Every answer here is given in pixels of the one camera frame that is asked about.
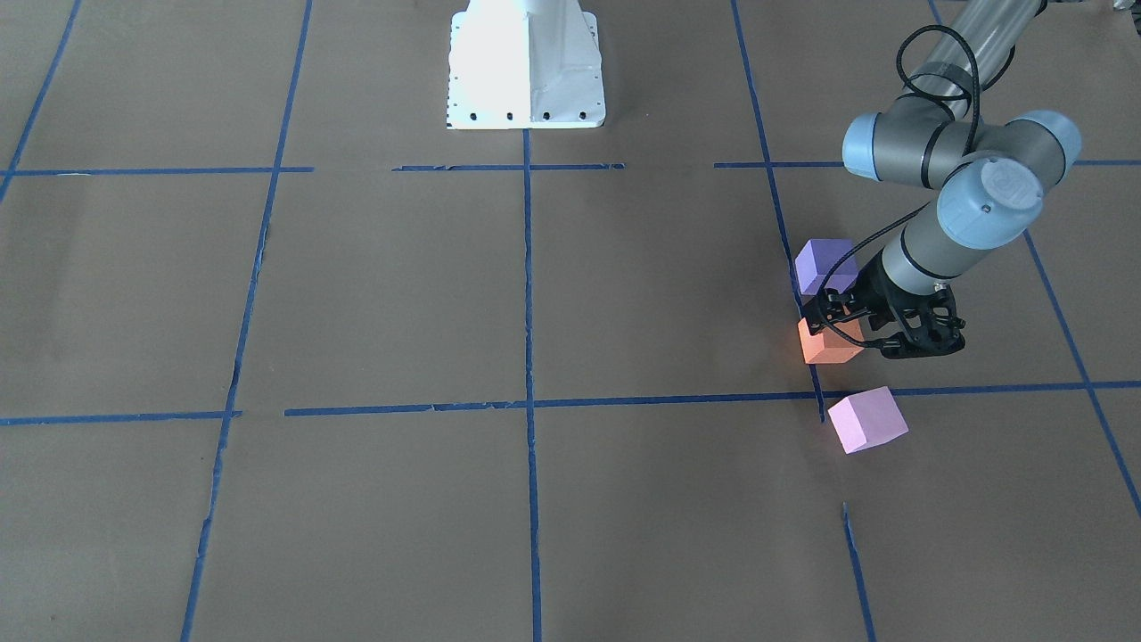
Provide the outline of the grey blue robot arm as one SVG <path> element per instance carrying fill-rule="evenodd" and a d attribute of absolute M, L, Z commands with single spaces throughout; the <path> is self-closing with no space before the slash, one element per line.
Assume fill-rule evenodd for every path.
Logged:
<path fill-rule="evenodd" d="M 851 174 L 934 190 L 934 198 L 880 231 L 887 244 L 852 285 L 824 276 L 801 306 L 807 334 L 837 338 L 889 360 L 941 357 L 965 348 L 952 281 L 1022 235 L 1045 196 L 1079 159 L 1081 132 L 1059 112 L 1031 111 L 986 125 L 981 99 L 1014 60 L 1015 40 L 1044 1 L 970 1 L 937 33 L 889 109 L 848 125 L 842 159 Z"/>

